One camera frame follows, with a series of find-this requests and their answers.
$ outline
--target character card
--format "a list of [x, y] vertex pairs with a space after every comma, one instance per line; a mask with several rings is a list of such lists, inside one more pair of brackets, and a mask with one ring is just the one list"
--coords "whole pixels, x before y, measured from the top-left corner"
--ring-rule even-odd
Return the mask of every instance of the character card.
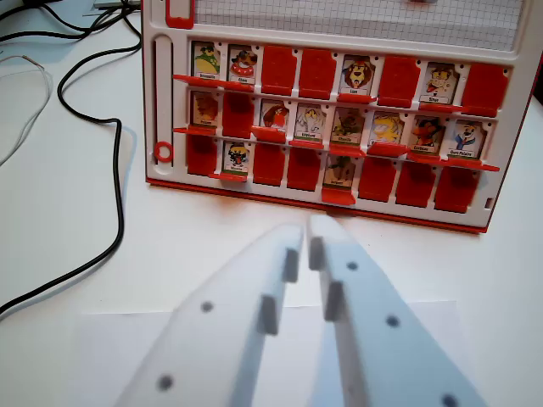
[[258, 57], [251, 51], [251, 47], [231, 45], [228, 53], [228, 80], [255, 84]]
[[355, 176], [355, 163], [351, 157], [329, 154], [326, 158], [323, 187], [350, 189]]
[[326, 115], [318, 104], [298, 105], [294, 138], [298, 140], [322, 140]]
[[260, 108], [260, 125], [280, 131], [287, 131], [288, 109], [281, 100], [262, 100]]
[[193, 42], [193, 76], [203, 79], [219, 79], [221, 53], [213, 42]]
[[364, 118], [360, 115], [360, 110], [336, 108], [331, 142], [358, 146], [363, 128]]
[[420, 101], [451, 104], [455, 96], [458, 77], [454, 64], [428, 63]]
[[339, 93], [368, 95], [372, 88], [374, 70], [375, 67], [370, 64], [369, 57], [345, 55]]
[[486, 131], [478, 121], [458, 120], [452, 137], [452, 140], [449, 140], [448, 155], [478, 159], [483, 149]]
[[409, 148], [421, 153], [439, 153], [445, 126], [438, 117], [416, 116], [409, 138]]
[[400, 142], [401, 133], [404, 130], [404, 122], [400, 115], [390, 112], [375, 112], [373, 115], [372, 130], [368, 146], [375, 142]]
[[219, 101], [211, 92], [193, 92], [193, 124], [217, 127]]
[[222, 172], [246, 176], [249, 173], [249, 153], [244, 142], [224, 142]]

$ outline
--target red flip-down tile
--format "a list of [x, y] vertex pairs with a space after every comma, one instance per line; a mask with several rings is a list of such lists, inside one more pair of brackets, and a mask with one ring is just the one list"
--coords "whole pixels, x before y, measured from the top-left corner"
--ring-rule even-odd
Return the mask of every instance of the red flip-down tile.
[[386, 57], [379, 85], [380, 106], [411, 107], [421, 69], [411, 57]]
[[214, 136], [216, 134], [215, 127], [202, 127], [199, 125], [188, 125], [188, 127], [176, 127], [173, 129], [175, 133], [194, 134], [196, 136]]
[[350, 189], [344, 190], [326, 187], [322, 189], [322, 201], [337, 205], [354, 205], [356, 203], [356, 199], [353, 197]]
[[390, 159], [366, 157], [362, 165], [358, 198], [388, 202], [396, 168]]
[[411, 150], [402, 144], [395, 142], [374, 142], [368, 149], [370, 155], [381, 155], [383, 157], [400, 157], [402, 154], [409, 153]]
[[187, 134], [186, 159], [188, 173], [208, 176], [217, 164], [217, 147], [213, 139], [207, 136]]
[[253, 165], [254, 182], [279, 187], [283, 178], [284, 166], [285, 154], [281, 146], [260, 142], [256, 144]]
[[442, 104], [442, 103], [425, 103], [421, 102], [418, 106], [419, 110], [426, 110], [428, 112], [440, 112], [440, 113], [454, 113], [465, 112], [466, 108], [463, 106], [456, 106], [454, 104]]
[[469, 168], [471, 170], [491, 171], [491, 172], [497, 172], [500, 170], [499, 167], [495, 167], [494, 165], [483, 164], [483, 162], [480, 159], [457, 159], [454, 157], [449, 157], [447, 160], [443, 161], [442, 165]]
[[435, 192], [435, 208], [466, 213], [477, 189], [479, 178], [466, 168], [445, 167]]
[[462, 96], [466, 114], [495, 117], [506, 94], [504, 68], [493, 64], [472, 64]]
[[234, 174], [227, 174], [226, 172], [220, 174], [211, 173], [209, 174], [209, 177], [221, 181], [247, 182], [247, 176], [236, 176]]
[[406, 161], [401, 167], [396, 203], [426, 208], [434, 182], [435, 173], [430, 165]]
[[315, 150], [291, 148], [288, 158], [287, 187], [315, 191], [321, 158]]
[[262, 60], [262, 92], [290, 96], [297, 58], [291, 47], [266, 45]]
[[288, 142], [289, 146], [293, 147], [302, 147], [302, 148], [314, 148], [315, 150], [322, 150], [324, 146], [322, 145], [322, 140], [315, 140], [311, 142], [309, 140], [291, 140]]
[[416, 163], [422, 164], [439, 164], [441, 163], [441, 157], [438, 154], [421, 154], [410, 151], [407, 153], [407, 158]]
[[340, 93], [338, 102], [369, 104], [375, 102], [377, 98], [372, 98], [370, 95], [351, 95], [350, 93]]
[[222, 105], [222, 135], [250, 138], [254, 116], [255, 106], [250, 95], [226, 92]]
[[335, 144], [333, 142], [330, 143], [330, 154], [344, 155], [355, 159], [366, 156], [360, 149], [360, 146], [348, 146], [346, 144]]
[[301, 98], [330, 98], [336, 60], [325, 49], [305, 49], [299, 70], [299, 95]]
[[251, 127], [251, 131], [259, 142], [285, 143], [287, 141], [287, 136], [285, 135], [284, 131], [272, 129], [271, 127], [253, 125]]

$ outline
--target black cable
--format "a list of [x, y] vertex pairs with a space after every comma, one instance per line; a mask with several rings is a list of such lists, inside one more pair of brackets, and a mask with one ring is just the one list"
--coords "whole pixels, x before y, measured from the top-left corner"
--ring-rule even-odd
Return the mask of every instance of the black cable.
[[[17, 298], [12, 299], [11, 301], [8, 301], [6, 304], [2, 305], [0, 307], [0, 316], [6, 312], [8, 309], [13, 308], [17, 304], [21, 304], [25, 302], [26, 300], [35, 297], [36, 295], [39, 295], [48, 289], [55, 287], [62, 282], [66, 282], [69, 279], [81, 274], [83, 271], [89, 269], [90, 267], [96, 265], [97, 263], [101, 262], [102, 260], [108, 258], [112, 253], [115, 252], [115, 250], [120, 246], [120, 243], [122, 241], [122, 238], [124, 236], [125, 232], [125, 219], [122, 211], [122, 200], [121, 200], [121, 193], [120, 193], [120, 178], [119, 178], [119, 147], [120, 147], [120, 133], [122, 131], [122, 123], [120, 120], [116, 117], [110, 118], [110, 119], [99, 119], [96, 117], [89, 116], [87, 114], [83, 114], [74, 108], [72, 108], [65, 100], [64, 100], [64, 85], [66, 82], [73, 76], [78, 69], [80, 69], [84, 64], [87, 62], [90, 62], [94, 59], [103, 57], [105, 55], [111, 55], [115, 53], [132, 53], [136, 52], [141, 49], [142, 47], [142, 35], [136, 28], [131, 24], [131, 22], [126, 17], [129, 13], [132, 13], [134, 10], [138, 9], [137, 6], [131, 6], [128, 5], [126, 0], [121, 0], [123, 3], [121, 15], [122, 19], [126, 22], [128, 27], [131, 29], [131, 31], [137, 35], [138, 42], [136, 45], [133, 45], [131, 47], [123, 47], [123, 48], [117, 48], [117, 49], [110, 49], [108, 51], [102, 51], [100, 53], [95, 53], [93, 55], [90, 55], [81, 61], [79, 61], [71, 70], [68, 71], [68, 73], [62, 78], [62, 80], [59, 83], [59, 86], [57, 87], [57, 95], [59, 97], [60, 102], [62, 105], [67, 108], [72, 114], [79, 117], [80, 119], [90, 121], [91, 123], [95, 123], [98, 125], [107, 125], [111, 123], [115, 123], [115, 140], [114, 140], [114, 147], [113, 147], [113, 183], [115, 188], [115, 205], [117, 209], [117, 219], [118, 219], [118, 229], [117, 229], [117, 235], [115, 236], [115, 240], [109, 245], [108, 248], [106, 248], [101, 254], [96, 256], [95, 258], [87, 261], [84, 265], [81, 265], [77, 267], [76, 269], [70, 271], [69, 273], [64, 274], [61, 277], [55, 278], [54, 280], [51, 280], [50, 282], [47, 282], [43, 284], [42, 286], [23, 294]], [[98, 17], [94, 23], [91, 25], [91, 28], [96, 26], [99, 21], [100, 17]]]

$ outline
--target white plastic frame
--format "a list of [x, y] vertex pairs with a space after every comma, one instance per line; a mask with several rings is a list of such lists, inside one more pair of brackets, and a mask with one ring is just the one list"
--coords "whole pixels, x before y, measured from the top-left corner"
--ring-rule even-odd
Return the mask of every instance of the white plastic frame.
[[[363, 106], [368, 110], [368, 113], [375, 110], [400, 112], [400, 114], [409, 114], [410, 118], [415, 115], [427, 116], [447, 116], [450, 118], [451, 128], [452, 123], [456, 120], [473, 120], [483, 123], [492, 123], [492, 132], [487, 134], [484, 148], [481, 154], [481, 159], [486, 164], [499, 167], [497, 172], [480, 172], [478, 173], [479, 186], [471, 205], [464, 214], [434, 210], [434, 194], [437, 183], [439, 182], [439, 174], [441, 167], [436, 168], [438, 177], [434, 184], [432, 196], [428, 200], [426, 208], [410, 207], [405, 205], [395, 204], [395, 186], [390, 194], [387, 203], [370, 201], [365, 199], [357, 199], [354, 205], [349, 206], [350, 209], [359, 209], [388, 215], [398, 215], [421, 220], [431, 220], [436, 222], [444, 222], [449, 224], [457, 224], [463, 226], [475, 226], [485, 228], [489, 221], [492, 208], [486, 208], [487, 200], [495, 203], [497, 194], [500, 190], [503, 177], [505, 175], [509, 159], [512, 155], [512, 150], [516, 142], [516, 135], [522, 124], [523, 115], [529, 101], [529, 95], [534, 83], [535, 73], [538, 69], [538, 63], [541, 56], [540, 39], [543, 37], [543, 26], [538, 20], [543, 17], [543, 3], [528, 0], [525, 4], [523, 16], [521, 18], [521, 29], [518, 31], [518, 38], [513, 51], [503, 52], [489, 49], [479, 49], [470, 47], [457, 47], [440, 44], [421, 44], [415, 42], [403, 42], [395, 40], [365, 38], [363, 41], [359, 38], [348, 36], [322, 35], [316, 33], [293, 33], [285, 31], [269, 31], [260, 29], [245, 29], [239, 27], [225, 27], [215, 25], [198, 25], [196, 24], [192, 30], [179, 30], [169, 28], [165, 23], [165, 2], [160, 0], [149, 0], [145, 3], [143, 9], [143, 46], [144, 46], [144, 76], [145, 76], [145, 122], [146, 122], [146, 164], [147, 177], [151, 180], [171, 181], [181, 184], [192, 184], [201, 187], [210, 187], [217, 189], [225, 189], [229, 191], [248, 192], [257, 195], [264, 195], [276, 198], [286, 198], [299, 201], [306, 201], [314, 204], [323, 204], [321, 197], [322, 178], [324, 171], [324, 163], [326, 158], [327, 143], [325, 150], [322, 152], [322, 165], [319, 182], [317, 183], [314, 192], [299, 191], [288, 189], [286, 187], [286, 175], [288, 167], [288, 141], [292, 139], [291, 130], [294, 129], [295, 114], [297, 103], [314, 103], [328, 105], [330, 109], [340, 104], [341, 106], [351, 106], [348, 103], [337, 103], [337, 95], [339, 89], [339, 76], [343, 64], [345, 54], [359, 54], [371, 56], [372, 64], [375, 64], [375, 74], [370, 91], [371, 96], [377, 96], [378, 84], [382, 73], [382, 63], [387, 55], [406, 55], [418, 58], [421, 68], [420, 76], [423, 78], [426, 65], [428, 62], [450, 62], [456, 65], [456, 70], [461, 75], [453, 104], [460, 104], [462, 100], [465, 80], [469, 71], [469, 65], [474, 62], [499, 64], [507, 68], [507, 76], [509, 84], [507, 93], [504, 98], [501, 109], [495, 118], [488, 119], [479, 116], [470, 116], [465, 114], [441, 114], [437, 112], [427, 112], [418, 110], [419, 95], [421, 91], [422, 78], [419, 77], [417, 92], [412, 100], [409, 109], [386, 108], [377, 106], [377, 103], [370, 103]], [[227, 50], [229, 44], [236, 45], [251, 45], [253, 51], [259, 56], [257, 64], [257, 75], [255, 83], [255, 101], [259, 98], [282, 99], [291, 101], [291, 120], [293, 122], [292, 129], [289, 128], [286, 148], [285, 169], [283, 172], [283, 181], [280, 187], [270, 187], [252, 182], [252, 173], [249, 172], [248, 181], [245, 183], [224, 182], [217, 179], [212, 179], [206, 176], [193, 176], [187, 173], [185, 163], [185, 135], [182, 133], [173, 133], [169, 131], [170, 126], [167, 123], [170, 121], [173, 127], [184, 127], [190, 121], [186, 109], [187, 101], [187, 84], [181, 81], [168, 81], [165, 78], [171, 78], [172, 74], [190, 75], [190, 60], [188, 59], [191, 53], [191, 41], [210, 41], [214, 42], [221, 50], [221, 79], [226, 80], [227, 69]], [[260, 73], [262, 56], [265, 45], [278, 44], [298, 49], [297, 53], [293, 53], [298, 59], [297, 74], [294, 81], [294, 89], [292, 97], [282, 97], [278, 95], [262, 94]], [[323, 101], [319, 99], [298, 98], [298, 75], [301, 58], [304, 47], [318, 47], [321, 49], [330, 49], [333, 58], [337, 61], [336, 75], [334, 77], [334, 85], [329, 100]], [[204, 92], [219, 92], [222, 89], [207, 89], [194, 88], [194, 90], [202, 90]], [[167, 113], [168, 103], [171, 106], [171, 116]], [[255, 104], [255, 118], [258, 114], [260, 106]], [[157, 118], [155, 112], [159, 111], [160, 117]], [[366, 120], [365, 130], [371, 125]], [[406, 123], [404, 135], [401, 142], [407, 143], [410, 131]], [[364, 144], [365, 134], [362, 135], [361, 146]], [[221, 139], [220, 129], [217, 129], [217, 139]], [[326, 142], [329, 134], [323, 134], [323, 143]], [[170, 142], [175, 151], [175, 158], [172, 163], [157, 162], [154, 158], [154, 145], [157, 141]], [[256, 142], [254, 137], [251, 137], [251, 142]], [[219, 155], [221, 154], [220, 146], [217, 146]], [[400, 169], [403, 157], [393, 159], [396, 163], [397, 170]], [[355, 197], [358, 196], [358, 180], [360, 179], [361, 161], [359, 160], [356, 166], [355, 180], [353, 181], [352, 192]], [[398, 180], [399, 171], [396, 174], [396, 182]]]

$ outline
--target screw hole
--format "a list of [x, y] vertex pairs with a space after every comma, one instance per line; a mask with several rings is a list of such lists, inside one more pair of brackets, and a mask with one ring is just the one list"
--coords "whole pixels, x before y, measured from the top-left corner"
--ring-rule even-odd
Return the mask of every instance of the screw hole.
[[204, 312], [210, 312], [213, 309], [213, 303], [211, 303], [210, 301], [205, 301], [205, 302], [202, 303], [200, 308]]
[[159, 378], [159, 381], [157, 382], [157, 386], [160, 391], [166, 392], [170, 390], [171, 386], [173, 386], [173, 379], [170, 375], [163, 375]]
[[396, 328], [400, 325], [400, 320], [394, 315], [387, 316], [387, 325]]
[[458, 402], [450, 394], [446, 394], [445, 396], [443, 396], [443, 398], [441, 399], [441, 402], [443, 403], [443, 405], [445, 407], [457, 407], [458, 406]]

